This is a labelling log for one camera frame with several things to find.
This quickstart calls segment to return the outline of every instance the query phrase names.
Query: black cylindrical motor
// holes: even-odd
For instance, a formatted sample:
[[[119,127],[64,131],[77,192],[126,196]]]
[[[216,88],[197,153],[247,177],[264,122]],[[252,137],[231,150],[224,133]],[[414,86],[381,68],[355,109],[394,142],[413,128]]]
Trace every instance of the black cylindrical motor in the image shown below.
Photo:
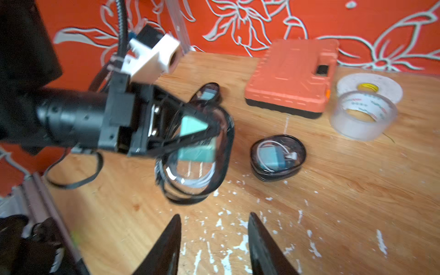
[[[37,118],[53,143],[98,147],[107,94],[45,88],[36,99]]]

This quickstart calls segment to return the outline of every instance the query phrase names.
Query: clear tape roll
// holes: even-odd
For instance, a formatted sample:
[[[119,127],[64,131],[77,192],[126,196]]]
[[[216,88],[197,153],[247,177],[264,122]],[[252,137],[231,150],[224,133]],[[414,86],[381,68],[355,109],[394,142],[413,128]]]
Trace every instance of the clear tape roll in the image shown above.
[[[369,88],[388,98],[394,104],[399,103],[403,96],[403,90],[399,83],[389,77],[373,73],[349,74],[341,78],[336,85],[338,97],[347,92],[362,90],[361,88]]]
[[[359,120],[348,114],[347,109],[366,113],[375,121]],[[330,124],[343,136],[369,141],[380,136],[396,116],[397,108],[388,98],[373,92],[353,91],[338,98]]]

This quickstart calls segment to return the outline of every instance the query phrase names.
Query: orange plastic case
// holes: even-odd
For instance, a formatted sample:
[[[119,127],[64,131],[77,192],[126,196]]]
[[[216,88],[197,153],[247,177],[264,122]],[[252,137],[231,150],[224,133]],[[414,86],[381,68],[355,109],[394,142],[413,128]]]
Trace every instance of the orange plastic case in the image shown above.
[[[251,106],[318,118],[330,97],[339,42],[277,40],[245,89]]]

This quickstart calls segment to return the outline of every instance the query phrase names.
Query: small black container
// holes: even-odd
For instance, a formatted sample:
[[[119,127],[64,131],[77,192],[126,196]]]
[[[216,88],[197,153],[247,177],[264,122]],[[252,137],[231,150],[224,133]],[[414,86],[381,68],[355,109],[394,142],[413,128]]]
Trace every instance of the small black container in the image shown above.
[[[276,135],[255,142],[250,156],[254,175],[259,180],[272,182],[298,173],[306,159],[306,150],[297,138]]]

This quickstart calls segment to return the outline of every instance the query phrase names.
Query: wooden table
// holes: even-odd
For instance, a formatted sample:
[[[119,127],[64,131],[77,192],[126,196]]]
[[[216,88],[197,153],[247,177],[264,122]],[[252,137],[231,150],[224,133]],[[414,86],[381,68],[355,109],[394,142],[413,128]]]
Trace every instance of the wooden table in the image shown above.
[[[402,86],[403,100],[386,135],[359,142],[329,124],[334,88],[317,120],[246,105],[244,88],[257,63],[249,57],[190,53],[158,81],[184,100],[206,82],[221,85],[222,105],[235,120],[235,140],[217,197],[172,205],[155,186],[154,160],[110,153],[91,184],[51,189],[91,273],[131,274],[179,213],[179,274],[214,274],[215,266],[223,274],[221,260],[227,256],[232,274],[247,274],[249,253],[239,249],[247,229],[240,220],[246,222],[253,211],[267,220],[266,228],[303,274],[439,274],[440,79],[378,73]],[[360,71],[339,67],[334,83]],[[304,143],[307,160],[286,183],[261,182],[251,173],[249,148],[281,133]],[[51,177],[73,182],[94,167],[93,157],[69,155]],[[224,229],[216,227],[220,218]]]

